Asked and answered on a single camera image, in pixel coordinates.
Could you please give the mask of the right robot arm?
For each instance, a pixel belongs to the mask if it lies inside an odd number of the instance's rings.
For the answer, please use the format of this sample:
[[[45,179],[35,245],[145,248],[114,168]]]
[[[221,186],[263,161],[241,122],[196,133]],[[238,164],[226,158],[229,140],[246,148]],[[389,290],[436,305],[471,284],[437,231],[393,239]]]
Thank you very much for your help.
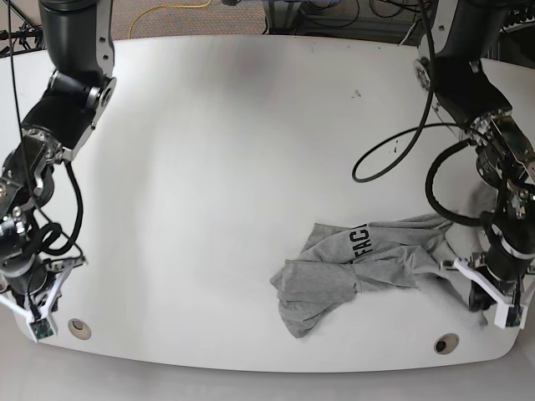
[[[111,1],[41,1],[45,48],[53,73],[39,101],[17,118],[19,144],[1,169],[2,304],[32,326],[51,323],[60,288],[85,262],[77,244],[84,206],[73,161],[114,93],[115,48]],[[35,215],[54,193],[54,168],[63,165],[75,193],[71,234]]]

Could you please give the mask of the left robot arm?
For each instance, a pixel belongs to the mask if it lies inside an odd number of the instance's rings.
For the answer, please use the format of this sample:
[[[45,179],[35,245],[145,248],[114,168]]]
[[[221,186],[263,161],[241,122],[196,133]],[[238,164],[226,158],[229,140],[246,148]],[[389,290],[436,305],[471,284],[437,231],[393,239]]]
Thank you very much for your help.
[[[442,151],[425,179],[425,196],[439,215],[460,226],[483,229],[486,251],[470,254],[477,273],[522,310],[522,279],[534,259],[534,148],[512,117],[512,105],[486,76],[482,58],[497,40],[511,1],[439,1],[425,23],[416,70],[422,87],[460,130],[459,142]],[[489,211],[462,215],[434,195],[441,164],[468,146],[476,169],[497,190]]]

